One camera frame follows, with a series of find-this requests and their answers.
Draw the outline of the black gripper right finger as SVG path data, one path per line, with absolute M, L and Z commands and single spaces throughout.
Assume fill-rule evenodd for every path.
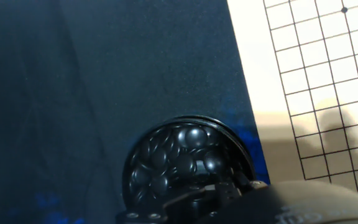
M 262 188 L 266 188 L 268 187 L 268 185 L 260 180 L 252 180 L 249 182 L 249 185 L 253 188 L 253 189 L 262 189 Z

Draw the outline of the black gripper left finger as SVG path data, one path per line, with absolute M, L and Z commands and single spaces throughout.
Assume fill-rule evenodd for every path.
M 233 183 L 193 185 L 116 215 L 117 224 L 201 223 L 241 197 Z

